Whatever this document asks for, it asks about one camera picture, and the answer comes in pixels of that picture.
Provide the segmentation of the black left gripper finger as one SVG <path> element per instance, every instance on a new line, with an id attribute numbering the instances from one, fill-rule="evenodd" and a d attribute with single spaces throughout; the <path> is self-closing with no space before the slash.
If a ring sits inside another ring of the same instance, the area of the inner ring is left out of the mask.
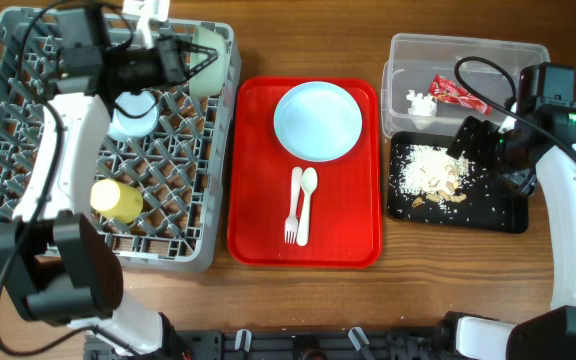
<path id="1" fill-rule="evenodd" d="M 188 52 L 182 52 L 181 51 L 181 55 L 195 55 L 196 53 L 188 53 Z M 218 59 L 218 55 L 217 56 L 205 56 L 204 60 L 201 60 L 198 64 L 196 65 L 186 65 L 185 61 L 182 61 L 182 74 L 183 74 L 183 79 L 185 82 L 188 82 L 189 80 L 191 80 L 193 77 L 195 77 L 196 75 L 198 75 L 200 72 L 202 72 L 205 68 L 207 68 L 208 66 L 210 66 L 212 63 L 214 63 L 217 59 Z"/>
<path id="2" fill-rule="evenodd" d="M 206 47 L 203 45 L 194 44 L 191 42 L 177 40 L 176 44 L 182 52 L 203 54 L 206 56 L 217 56 L 218 52 L 214 48 Z"/>

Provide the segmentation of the light blue small bowl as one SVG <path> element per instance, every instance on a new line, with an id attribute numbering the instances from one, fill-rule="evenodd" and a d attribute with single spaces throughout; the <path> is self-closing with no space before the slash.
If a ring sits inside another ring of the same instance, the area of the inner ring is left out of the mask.
<path id="1" fill-rule="evenodd" d="M 159 124 L 157 100 L 149 91 L 138 95 L 124 92 L 116 99 L 116 104 L 126 114 L 118 109 L 113 111 L 107 132 L 112 140 L 126 142 L 130 138 L 141 139 L 151 134 Z"/>

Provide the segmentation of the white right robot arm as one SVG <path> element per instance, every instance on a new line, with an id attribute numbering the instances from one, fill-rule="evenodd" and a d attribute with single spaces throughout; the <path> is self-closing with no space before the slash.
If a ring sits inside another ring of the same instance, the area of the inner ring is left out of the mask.
<path id="1" fill-rule="evenodd" d="M 548 62 L 524 68 L 513 104 L 493 107 L 506 131 L 468 117 L 447 153 L 506 175 L 529 170 L 547 205 L 554 282 L 550 310 L 520 324 L 449 313 L 444 351 L 469 359 L 576 359 L 576 102 L 574 70 Z"/>

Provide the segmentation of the white napkin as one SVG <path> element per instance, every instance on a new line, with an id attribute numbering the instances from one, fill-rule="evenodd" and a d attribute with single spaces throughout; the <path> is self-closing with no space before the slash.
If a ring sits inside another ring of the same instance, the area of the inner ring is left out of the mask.
<path id="1" fill-rule="evenodd" d="M 406 99 L 410 102 L 408 113 L 410 115 L 434 117 L 437 113 L 436 99 L 429 94 L 416 93 L 409 90 Z"/>

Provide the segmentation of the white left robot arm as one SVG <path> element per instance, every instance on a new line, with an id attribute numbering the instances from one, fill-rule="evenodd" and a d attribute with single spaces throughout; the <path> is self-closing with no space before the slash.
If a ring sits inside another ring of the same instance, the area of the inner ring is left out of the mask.
<path id="1" fill-rule="evenodd" d="M 55 73 L 34 101 L 43 133 L 26 190 L 0 223 L 0 300 L 19 316 L 88 332 L 133 359 L 188 359 L 191 348 L 169 319 L 127 294 L 120 262 L 91 220 L 96 161 L 117 99 L 151 88 L 195 84 L 227 73 L 224 41 L 198 27 L 191 40 L 153 37 L 144 9 L 126 41 L 113 45 L 102 1 L 56 1 L 62 45 Z M 0 335 L 0 346 L 3 339 Z"/>

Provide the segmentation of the white plastic spoon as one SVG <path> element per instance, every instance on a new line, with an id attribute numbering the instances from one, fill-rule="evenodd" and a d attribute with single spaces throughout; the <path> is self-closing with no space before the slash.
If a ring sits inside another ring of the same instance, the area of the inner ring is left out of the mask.
<path id="1" fill-rule="evenodd" d="M 301 188 L 304 194 L 304 199 L 299 218 L 298 231 L 297 231 L 297 245 L 306 246 L 309 239 L 309 224 L 310 224 L 310 210 L 311 210 L 311 197 L 318 186 L 318 175 L 314 168 L 307 168 L 301 179 Z"/>

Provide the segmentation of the white plastic fork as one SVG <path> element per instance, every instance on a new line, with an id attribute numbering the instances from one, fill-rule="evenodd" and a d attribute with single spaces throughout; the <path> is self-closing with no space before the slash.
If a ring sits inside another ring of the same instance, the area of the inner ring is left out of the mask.
<path id="1" fill-rule="evenodd" d="M 292 169 L 290 181 L 289 214 L 284 223 L 284 241 L 286 244 L 294 244 L 296 242 L 298 230 L 298 218 L 296 212 L 299 201 L 302 175 L 303 169 L 301 167 L 294 167 Z"/>

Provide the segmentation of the rice and food scraps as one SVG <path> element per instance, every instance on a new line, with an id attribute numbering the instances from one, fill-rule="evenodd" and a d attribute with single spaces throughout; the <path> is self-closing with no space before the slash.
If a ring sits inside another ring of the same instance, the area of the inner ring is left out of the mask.
<path id="1" fill-rule="evenodd" d="M 402 164 L 396 189 L 399 195 L 413 200 L 413 207 L 425 202 L 457 204 L 467 199 L 470 163 L 464 157 L 455 159 L 443 147 L 404 144 L 397 159 Z"/>

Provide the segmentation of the light blue plate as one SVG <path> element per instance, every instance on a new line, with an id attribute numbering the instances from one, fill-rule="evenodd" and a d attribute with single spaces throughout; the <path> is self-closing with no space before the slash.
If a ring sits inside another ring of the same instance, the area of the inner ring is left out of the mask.
<path id="1" fill-rule="evenodd" d="M 291 155 L 320 163 L 343 157 L 357 144 L 363 117 L 348 91 L 329 82 L 310 81 L 282 96 L 273 126 L 279 143 Z"/>

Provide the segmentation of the red snack wrapper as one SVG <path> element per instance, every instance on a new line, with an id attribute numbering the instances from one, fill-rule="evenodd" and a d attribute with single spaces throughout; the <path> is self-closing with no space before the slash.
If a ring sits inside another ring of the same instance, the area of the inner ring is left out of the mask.
<path id="1" fill-rule="evenodd" d="M 459 105 L 484 115 L 492 112 L 491 106 L 440 74 L 433 78 L 428 93 L 439 102 Z"/>

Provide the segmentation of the yellow plastic cup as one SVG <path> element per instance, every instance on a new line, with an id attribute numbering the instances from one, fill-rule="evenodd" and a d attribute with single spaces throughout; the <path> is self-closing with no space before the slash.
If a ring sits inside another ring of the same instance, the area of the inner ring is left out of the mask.
<path id="1" fill-rule="evenodd" d="M 137 188 L 111 179 L 103 179 L 93 184 L 90 204 L 104 217 L 128 224 L 141 214 L 143 197 Z"/>

